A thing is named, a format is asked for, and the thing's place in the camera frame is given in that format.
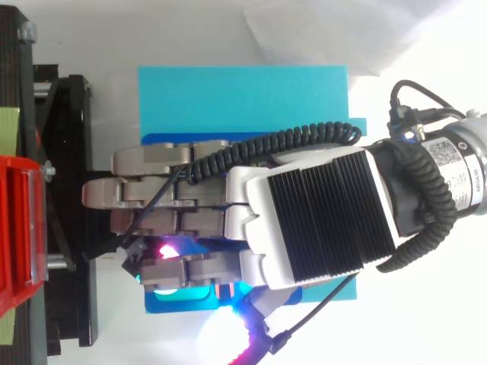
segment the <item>black cable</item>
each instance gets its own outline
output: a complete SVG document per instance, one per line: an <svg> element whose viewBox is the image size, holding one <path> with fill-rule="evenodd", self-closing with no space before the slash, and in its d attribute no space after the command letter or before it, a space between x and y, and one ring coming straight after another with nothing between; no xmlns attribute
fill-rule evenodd
<svg viewBox="0 0 487 365"><path fill-rule="evenodd" d="M327 305L336 295L342 291L342 289L350 282L352 281L355 276L357 276L358 273L351 274L345 278L340 284L337 285L335 289L332 290L328 296L326 296L325 299L321 301L320 304L318 304L311 312L309 312L301 321L293 325L288 332L292 335L294 334L298 329L300 329L303 325L305 325L307 322L309 322L313 317L315 317L316 314L318 314L319 311L321 311L325 305Z"/></svg>
<svg viewBox="0 0 487 365"><path fill-rule="evenodd" d="M393 148L397 162L411 176L435 217L434 222L427 224L421 232L400 245L387 261L377 266L380 272L386 273L404 268L436 249L453 228L457 220L457 207L444 177L436 164L427 158L425 150L390 139L382 143Z"/></svg>
<svg viewBox="0 0 487 365"><path fill-rule="evenodd" d="M335 289L332 290L330 294L326 296L325 299L323 299L320 304L318 304L311 312L309 312L301 321L293 325L290 329L283 331L276 335L273 340L272 340L272 346L270 348L271 354L277 353L279 350L281 350L284 345L288 342L289 338L301 327L303 327L306 323L308 323L313 317L315 317L316 314L318 314L319 311L321 311L325 305L327 305L331 300L336 297L336 295L343 290L344 287L347 286L347 284L352 281L356 276L358 275L358 272L354 274L350 274L347 276L340 284L336 286Z"/></svg>
<svg viewBox="0 0 487 365"><path fill-rule="evenodd" d="M176 168L169 179L162 185L159 191L154 195L154 198L142 209L136 219L130 224L129 229L123 234L121 246L126 249L130 246L130 237L135 232L137 226L144 220L144 218L149 214L154 206L159 202L162 196L169 190L169 188L176 182L178 176L184 171L186 165L182 165Z"/></svg>
<svg viewBox="0 0 487 365"><path fill-rule="evenodd" d="M248 165L252 160L295 148L322 143L349 146L357 143L361 136L361 130L349 123L328 122L252 138L189 163L186 168L187 182L195 185L210 177L226 173L232 167Z"/></svg>
<svg viewBox="0 0 487 365"><path fill-rule="evenodd" d="M454 108L438 108L436 109L436 113L438 114L438 118L440 118L438 120L443 120L449 117L453 117L458 120L463 120L466 118L465 114Z"/></svg>
<svg viewBox="0 0 487 365"><path fill-rule="evenodd" d="M432 91L428 90L426 87L421 86L417 82L411 81L411 80L401 80L398 81L391 93L390 93L390 104L391 106L398 107L399 106L399 91L401 90L402 87L411 87L412 89L420 92L421 94L425 95L426 97L429 97L436 103L440 104L443 108L453 108L449 103L447 103L445 100L441 99L437 94L433 93Z"/></svg>

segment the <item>green tape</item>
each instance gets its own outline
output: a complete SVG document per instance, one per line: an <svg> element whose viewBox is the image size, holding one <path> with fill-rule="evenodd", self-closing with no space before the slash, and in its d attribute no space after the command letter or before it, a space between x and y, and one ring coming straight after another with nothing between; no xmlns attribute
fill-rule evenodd
<svg viewBox="0 0 487 365"><path fill-rule="evenodd" d="M18 108L0 107L0 155L15 156L17 152Z"/></svg>
<svg viewBox="0 0 487 365"><path fill-rule="evenodd" d="M0 108L0 156L15 156L17 152L18 108ZM15 309L0 318L0 345L14 341Z"/></svg>
<svg viewBox="0 0 487 365"><path fill-rule="evenodd" d="M10 309L0 318L0 345L14 342L15 309Z"/></svg>

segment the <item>barcode sticker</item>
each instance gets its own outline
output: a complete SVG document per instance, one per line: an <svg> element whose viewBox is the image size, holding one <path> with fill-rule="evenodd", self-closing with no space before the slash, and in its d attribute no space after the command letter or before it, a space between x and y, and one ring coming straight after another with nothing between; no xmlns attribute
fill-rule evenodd
<svg viewBox="0 0 487 365"><path fill-rule="evenodd" d="M423 142L422 145L438 165L444 181L450 188L457 210L467 209L472 201L472 180L457 147L445 137Z"/></svg>

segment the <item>glowing light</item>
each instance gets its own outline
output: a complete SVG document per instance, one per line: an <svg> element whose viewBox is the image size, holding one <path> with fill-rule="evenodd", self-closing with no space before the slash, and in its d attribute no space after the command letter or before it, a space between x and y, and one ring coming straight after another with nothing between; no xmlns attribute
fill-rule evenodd
<svg viewBox="0 0 487 365"><path fill-rule="evenodd" d="M161 249L159 249L159 253L162 255L163 259L171 259L180 255L172 246L169 245L162 246Z"/></svg>
<svg viewBox="0 0 487 365"><path fill-rule="evenodd" d="M162 255L163 259L171 259L173 257L177 257L180 254L177 253L177 251L169 245L164 245L159 249L159 253ZM177 292L177 289L170 289L170 290L154 290L156 294L159 295L170 295L174 294Z"/></svg>
<svg viewBox="0 0 487 365"><path fill-rule="evenodd" d="M406 137L406 139L412 139L412 138L414 138L414 133L413 132L406 132L406 133L404 133L404 137Z"/></svg>
<svg viewBox="0 0 487 365"><path fill-rule="evenodd" d="M249 331L231 306L221 306L206 320L196 343L205 363L227 365L249 347Z"/></svg>

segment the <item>black metal frame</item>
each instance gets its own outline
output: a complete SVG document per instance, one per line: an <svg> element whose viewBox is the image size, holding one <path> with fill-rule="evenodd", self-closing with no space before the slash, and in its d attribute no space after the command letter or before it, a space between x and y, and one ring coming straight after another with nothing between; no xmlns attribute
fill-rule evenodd
<svg viewBox="0 0 487 365"><path fill-rule="evenodd" d="M45 284L47 347L52 356L61 354L62 339L78 338L80 347L97 340L96 266L82 254L112 233L107 212L88 210L81 203L84 182L103 174L87 171L88 83L80 75L50 81L47 98L36 99L43 146L39 156L56 168L47 185L48 250L61 252L68 266L50 270Z"/></svg>

